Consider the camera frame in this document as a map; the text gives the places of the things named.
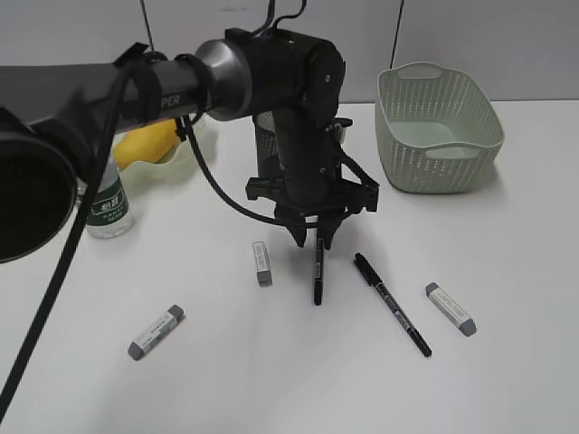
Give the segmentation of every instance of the water bottle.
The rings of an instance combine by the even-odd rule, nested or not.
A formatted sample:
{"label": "water bottle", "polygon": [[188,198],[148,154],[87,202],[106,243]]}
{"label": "water bottle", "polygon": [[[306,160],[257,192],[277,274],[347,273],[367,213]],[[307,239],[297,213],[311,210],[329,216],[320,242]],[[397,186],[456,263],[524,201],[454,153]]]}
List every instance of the water bottle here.
{"label": "water bottle", "polygon": [[[79,187],[80,199],[85,190],[86,185]],[[133,224],[135,217],[128,208],[128,199],[120,181],[119,170],[114,156],[111,155],[97,197],[90,207],[87,232],[96,238],[114,238],[128,231]]]}

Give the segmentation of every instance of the cable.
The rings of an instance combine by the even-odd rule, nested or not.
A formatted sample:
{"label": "cable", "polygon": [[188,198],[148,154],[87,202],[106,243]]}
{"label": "cable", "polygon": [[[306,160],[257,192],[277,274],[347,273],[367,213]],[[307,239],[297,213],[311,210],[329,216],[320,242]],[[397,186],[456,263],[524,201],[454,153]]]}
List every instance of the cable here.
{"label": "cable", "polygon": [[62,282],[66,277],[66,273],[72,263],[72,258],[74,257],[74,252],[81,239],[82,232],[87,220],[87,216],[90,212],[90,206],[92,205],[94,198],[99,190],[100,180],[102,179],[102,174],[107,165],[109,159],[110,148],[112,145],[112,139],[115,135],[115,130],[117,126],[117,120],[119,118],[119,113],[121,105],[125,96],[125,89],[127,88],[128,81],[131,78],[134,64],[132,62],[124,66],[113,84],[112,96],[110,99],[109,113],[105,120],[105,126],[101,136],[100,147],[97,153],[94,170],[89,178],[86,194],[82,200],[81,206],[77,212],[74,223],[72,224],[71,232],[69,237],[64,244],[62,249],[61,257],[59,258],[56,269],[52,274],[48,288],[44,293],[43,301],[36,311],[34,320],[28,329],[26,338],[16,356],[14,365],[8,374],[8,379],[2,389],[2,394],[0,395],[0,423],[4,419],[8,406],[14,397],[16,388],[22,380],[24,370],[26,365],[30,361],[30,357],[38,342],[41,332],[46,324],[48,315],[51,313],[54,302],[58,297],[59,291],[61,290]]}
{"label": "cable", "polygon": [[328,220],[322,220],[318,222],[310,222],[310,223],[302,223],[302,222],[291,222],[281,219],[273,219],[271,217],[266,217],[265,215],[258,214],[243,206],[239,205],[234,199],[227,195],[227,193],[221,188],[221,186],[215,181],[214,176],[211,174],[209,167],[207,167],[207,163],[201,153],[201,149],[199,149],[199,144],[197,143],[197,139],[195,137],[195,132],[193,131],[193,124],[191,119],[188,116],[182,117],[183,122],[185,123],[185,132],[187,134],[187,138],[191,143],[191,148],[193,149],[193,153],[195,154],[195,158],[197,159],[197,163],[203,172],[203,175],[207,179],[209,185],[215,190],[217,195],[223,199],[225,203],[231,206],[235,211],[250,217],[258,222],[273,224],[275,226],[284,226],[284,227],[292,227],[298,229],[316,229],[320,227],[320,225],[332,224],[336,222],[342,222],[344,219],[348,218],[352,215],[352,212],[346,211],[338,215],[338,217],[334,217]]}
{"label": "cable", "polygon": [[271,28],[274,30],[277,30],[278,25],[280,24],[281,20],[294,20],[294,19],[298,18],[300,15],[302,15],[304,13],[307,5],[308,5],[308,0],[301,0],[301,7],[299,8],[299,10],[296,14],[281,16],[280,18],[278,18],[277,20],[275,20],[273,22],[273,26]]}
{"label": "cable", "polygon": [[145,20],[145,27],[147,28],[148,43],[151,46],[151,51],[155,51],[155,45],[153,44],[153,35],[151,34],[151,27],[148,25],[147,9],[145,7],[145,0],[140,0],[141,10],[143,11],[143,19]]}
{"label": "cable", "polygon": [[265,18],[265,22],[259,28],[255,29],[252,32],[252,36],[257,36],[264,30],[266,30],[270,26],[274,17],[275,17],[275,0],[270,0],[270,2],[268,3],[268,14]]}
{"label": "cable", "polygon": [[404,11],[404,0],[400,0],[400,10],[398,11],[398,21],[396,22],[396,34],[394,35],[394,45],[392,46],[392,55],[390,56],[390,69],[394,65],[394,56],[396,55],[396,47],[398,45],[398,33],[400,32],[400,23],[402,22],[402,14]]}

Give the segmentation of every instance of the eraser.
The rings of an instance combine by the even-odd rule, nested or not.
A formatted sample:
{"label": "eraser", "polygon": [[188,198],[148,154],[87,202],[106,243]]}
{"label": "eraser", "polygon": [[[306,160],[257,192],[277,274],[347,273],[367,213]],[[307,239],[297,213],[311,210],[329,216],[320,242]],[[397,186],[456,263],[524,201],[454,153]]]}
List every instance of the eraser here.
{"label": "eraser", "polygon": [[271,268],[265,242],[256,241],[252,245],[253,257],[255,258],[257,281],[260,283],[260,285],[269,285],[271,283]]}
{"label": "eraser", "polygon": [[432,282],[426,286],[426,296],[465,336],[474,335],[477,326],[470,315],[460,307],[441,287]]}
{"label": "eraser", "polygon": [[131,342],[128,347],[128,355],[134,360],[139,360],[181,322],[183,314],[181,307],[172,305],[157,321]]}

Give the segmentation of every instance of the pen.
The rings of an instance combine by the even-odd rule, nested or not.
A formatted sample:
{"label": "pen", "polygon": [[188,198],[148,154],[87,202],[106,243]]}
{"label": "pen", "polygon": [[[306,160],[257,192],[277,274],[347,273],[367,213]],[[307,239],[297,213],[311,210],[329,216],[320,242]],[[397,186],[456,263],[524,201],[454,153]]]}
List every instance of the pen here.
{"label": "pen", "polygon": [[362,273],[362,276],[368,285],[374,287],[376,291],[378,291],[382,300],[386,303],[394,316],[396,316],[396,319],[402,328],[406,330],[406,333],[411,337],[422,354],[424,354],[424,357],[430,357],[432,355],[432,350],[426,344],[424,339],[422,339],[422,336],[418,333],[416,327],[414,327],[413,323],[410,322],[410,319],[408,319],[408,316],[406,316],[402,308],[398,306],[398,303],[396,303],[396,300],[394,300],[394,297],[392,297],[392,294],[390,294],[390,291],[384,282],[376,274],[372,266],[361,253],[357,253],[354,256],[354,265],[356,265],[360,270],[360,273]]}
{"label": "pen", "polygon": [[324,293],[324,239],[316,232],[316,258],[314,263],[314,305],[322,304]]}

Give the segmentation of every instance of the green plastic basket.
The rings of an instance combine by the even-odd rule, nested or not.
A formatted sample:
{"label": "green plastic basket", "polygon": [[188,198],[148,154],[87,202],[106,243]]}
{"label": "green plastic basket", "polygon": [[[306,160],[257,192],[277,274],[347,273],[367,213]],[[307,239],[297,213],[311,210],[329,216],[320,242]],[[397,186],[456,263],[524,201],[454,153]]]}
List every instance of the green plastic basket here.
{"label": "green plastic basket", "polygon": [[468,191],[505,138],[470,75],[424,62],[378,76],[375,129],[388,180],[409,193]]}

